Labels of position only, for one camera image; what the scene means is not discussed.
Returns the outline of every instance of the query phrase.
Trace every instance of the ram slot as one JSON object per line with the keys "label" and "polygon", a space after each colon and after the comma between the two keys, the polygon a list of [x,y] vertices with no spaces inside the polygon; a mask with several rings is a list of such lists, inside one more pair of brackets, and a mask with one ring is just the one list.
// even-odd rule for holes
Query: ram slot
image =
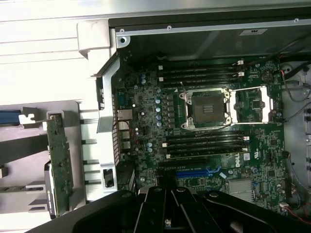
{"label": "ram slot", "polygon": [[209,146],[216,146],[216,145],[231,145],[232,143],[235,144],[243,144],[244,142],[241,139],[235,140],[217,140],[217,141],[207,141],[207,142],[194,142],[194,143],[183,143],[183,144],[172,144],[166,147],[167,151],[172,151],[175,149],[183,149],[183,148],[200,148],[200,147],[209,147]]}
{"label": "ram slot", "polygon": [[172,73],[187,73],[187,72],[201,72],[201,71],[217,71],[217,70],[238,70],[238,67],[232,66],[232,64],[221,64],[212,66],[201,66],[201,67],[183,67],[183,68],[165,68],[159,73],[162,75],[172,74]]}
{"label": "ram slot", "polygon": [[[195,81],[183,81],[184,86],[203,86],[203,85],[223,85],[223,84],[233,84],[238,83],[239,78],[231,78],[231,79],[212,79],[212,80],[195,80]],[[166,82],[162,84],[163,88],[172,88],[172,87],[179,87],[180,82]]]}
{"label": "ram slot", "polygon": [[172,152],[166,155],[167,159],[180,159],[180,158],[189,158],[189,157],[197,157],[197,156],[209,156],[215,154],[230,154],[230,153],[240,153],[246,152],[244,147],[240,145],[232,145],[231,147],[215,147],[209,148],[208,150],[203,151],[191,151],[186,150],[186,152]]}

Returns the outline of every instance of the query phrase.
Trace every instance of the red wire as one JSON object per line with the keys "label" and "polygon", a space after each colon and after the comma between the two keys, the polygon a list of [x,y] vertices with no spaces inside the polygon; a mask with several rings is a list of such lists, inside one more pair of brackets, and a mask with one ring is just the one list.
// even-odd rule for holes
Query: red wire
{"label": "red wire", "polygon": [[289,208],[285,208],[288,212],[291,213],[291,215],[293,215],[294,217],[298,218],[300,221],[306,223],[306,224],[311,224],[311,222],[307,222],[305,220],[303,220],[301,217],[299,217],[298,215],[294,214]]}
{"label": "red wire", "polygon": [[284,71],[280,69],[280,72],[282,73],[282,77],[285,76]]}
{"label": "red wire", "polygon": [[304,205],[302,206],[302,209],[303,209],[303,212],[305,213],[306,217],[308,217],[308,214],[307,214],[307,211],[306,211],[306,209],[305,209],[305,206],[304,206]]}

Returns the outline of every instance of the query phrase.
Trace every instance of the white connector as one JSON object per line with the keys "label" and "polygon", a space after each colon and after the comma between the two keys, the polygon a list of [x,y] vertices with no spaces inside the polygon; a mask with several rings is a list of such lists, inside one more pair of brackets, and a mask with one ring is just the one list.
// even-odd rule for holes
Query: white connector
{"label": "white connector", "polygon": [[287,204],[286,202],[280,202],[280,207],[281,208],[287,208],[287,207],[289,207],[290,205],[289,204]]}

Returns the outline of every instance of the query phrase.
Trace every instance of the black cable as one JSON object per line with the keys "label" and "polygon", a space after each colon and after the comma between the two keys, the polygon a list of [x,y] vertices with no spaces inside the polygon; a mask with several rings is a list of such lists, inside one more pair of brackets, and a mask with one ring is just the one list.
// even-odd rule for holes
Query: black cable
{"label": "black cable", "polygon": [[289,118],[284,119],[284,121],[287,122],[290,119],[294,118],[295,116],[299,115],[305,109],[305,107],[309,106],[310,104],[311,102],[306,103],[298,112],[296,112],[294,115],[290,116]]}
{"label": "black cable", "polygon": [[302,40],[304,40],[304,39],[306,39],[306,38],[308,38],[308,37],[310,37],[310,36],[311,36],[311,34],[307,34],[307,35],[304,35],[304,36],[302,36],[302,37],[299,37],[299,38],[297,38],[296,40],[294,40],[294,41],[292,41],[291,43],[289,43],[288,45],[286,45],[285,47],[281,48],[279,51],[277,51],[277,52],[275,52],[275,53],[272,53],[272,54],[270,54],[270,55],[268,55],[268,56],[266,56],[266,57],[264,57],[264,58],[262,58],[262,59],[260,59],[260,60],[250,62],[250,63],[248,63],[247,65],[248,65],[248,66],[253,66],[253,65],[256,65],[256,64],[261,63],[261,62],[267,62],[267,61],[271,60],[272,58],[278,56],[278,55],[279,55],[280,53],[282,53],[284,50],[286,50],[286,49],[288,49],[288,48],[294,46],[295,44],[301,42]]}
{"label": "black cable", "polygon": [[223,127],[220,127],[220,128],[218,128],[218,129],[215,129],[215,130],[208,131],[207,133],[198,134],[198,135],[196,135],[196,137],[201,137],[201,136],[203,136],[203,135],[210,134],[210,133],[213,133],[213,132],[222,130],[222,129],[227,128],[227,127],[229,127],[229,126],[231,126],[231,124],[225,125],[225,126],[223,126]]}
{"label": "black cable", "polygon": [[296,102],[296,103],[301,103],[301,102],[303,102],[303,101],[305,101],[305,100],[307,100],[307,99],[309,98],[309,96],[311,95],[311,89],[309,90],[309,93],[307,94],[306,97],[304,97],[304,98],[301,99],[301,100],[295,100],[295,99],[293,98],[291,92],[290,92],[289,89],[288,89],[288,86],[287,86],[287,83],[286,83],[286,80],[285,80],[285,75],[284,75],[283,70],[281,70],[281,76],[282,76],[282,79],[283,79],[283,82],[284,82],[285,90],[286,90],[286,92],[288,93],[288,95],[289,95],[289,97],[290,97],[290,99],[291,99],[292,101],[294,101],[294,102]]}
{"label": "black cable", "polygon": [[304,67],[308,66],[311,64],[311,61],[307,61],[302,63],[301,65],[297,66],[295,69],[293,69],[291,72],[288,72],[287,74],[284,75],[285,80],[290,79],[293,77],[295,74],[297,74],[299,71],[301,71]]}

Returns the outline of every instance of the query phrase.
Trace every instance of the metal bracket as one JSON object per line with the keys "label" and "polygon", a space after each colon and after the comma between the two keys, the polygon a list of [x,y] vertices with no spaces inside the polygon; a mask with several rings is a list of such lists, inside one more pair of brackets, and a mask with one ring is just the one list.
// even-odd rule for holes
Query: metal bracket
{"label": "metal bracket", "polygon": [[[113,101],[112,101],[112,76],[120,68],[120,59],[118,58],[103,75],[103,99],[104,108],[99,110],[99,121],[97,128],[97,143],[98,158],[101,166],[101,180],[104,193],[111,193],[117,191],[117,173],[114,157],[113,145]],[[104,179],[104,170],[112,169],[113,183],[112,187],[106,188]]]}
{"label": "metal bracket", "polygon": [[91,76],[102,76],[103,67],[117,52],[115,30],[109,29],[108,19],[88,20],[77,24],[77,35],[79,53],[88,59]]}
{"label": "metal bracket", "polygon": [[117,48],[125,48],[128,46],[131,42],[131,37],[130,36],[123,36],[123,37],[117,37]]}

